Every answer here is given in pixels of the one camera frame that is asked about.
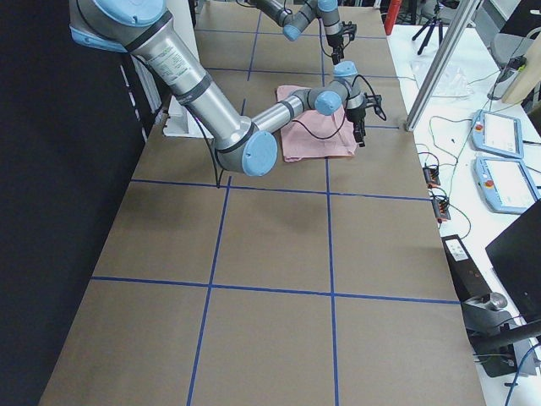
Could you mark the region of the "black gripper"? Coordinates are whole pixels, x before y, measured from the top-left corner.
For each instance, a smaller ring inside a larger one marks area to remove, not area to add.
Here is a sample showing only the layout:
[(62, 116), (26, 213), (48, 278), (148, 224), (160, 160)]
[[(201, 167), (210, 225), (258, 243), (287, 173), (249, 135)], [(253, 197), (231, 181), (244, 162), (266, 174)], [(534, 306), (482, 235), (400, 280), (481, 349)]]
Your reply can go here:
[(346, 102), (346, 119), (353, 123), (353, 137), (359, 147), (365, 147), (366, 129), (364, 119), (366, 111), (370, 108), (374, 110), (374, 114), (381, 120), (386, 120), (386, 114), (382, 107), (382, 96), (379, 94), (359, 93), (348, 98)]
[(352, 21), (338, 21), (334, 24), (325, 24), (325, 37), (327, 44), (332, 47), (331, 59), (334, 64), (339, 64), (344, 58), (343, 41), (346, 36), (353, 41), (357, 34), (357, 25)]

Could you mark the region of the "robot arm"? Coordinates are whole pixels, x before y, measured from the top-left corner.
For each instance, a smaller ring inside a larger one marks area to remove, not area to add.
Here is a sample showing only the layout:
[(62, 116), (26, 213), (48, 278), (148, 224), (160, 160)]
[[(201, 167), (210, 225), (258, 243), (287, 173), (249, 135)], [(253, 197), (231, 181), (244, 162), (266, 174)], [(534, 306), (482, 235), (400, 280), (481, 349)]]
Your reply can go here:
[(324, 54), (334, 65), (344, 59), (346, 47), (357, 34), (356, 24), (341, 19), (338, 1), (304, 1), (296, 12), (288, 8), (285, 1), (254, 0), (247, 1), (247, 4), (272, 19), (289, 41), (296, 41), (314, 20), (318, 20), (318, 26), (325, 32), (327, 45), (331, 48), (331, 54), (326, 51)]
[(163, 1), (72, 1), (69, 4), (73, 40), (84, 47), (129, 53), (150, 67), (171, 89), (178, 103), (198, 119), (203, 134), (213, 140), (207, 147), (215, 169), (248, 176), (267, 174), (275, 165), (278, 145), (274, 132), (304, 112), (330, 116), (339, 108), (352, 123), (353, 137), (364, 144), (369, 108), (386, 115), (382, 97), (363, 91), (365, 79), (354, 62), (344, 58), (344, 40), (354, 40), (357, 26), (341, 20), (336, 1), (307, 1), (299, 11), (277, 1), (251, 1), (296, 40), (318, 19), (332, 48), (333, 79), (325, 86), (294, 91), (254, 118), (237, 112), (210, 74), (175, 31), (173, 15)]

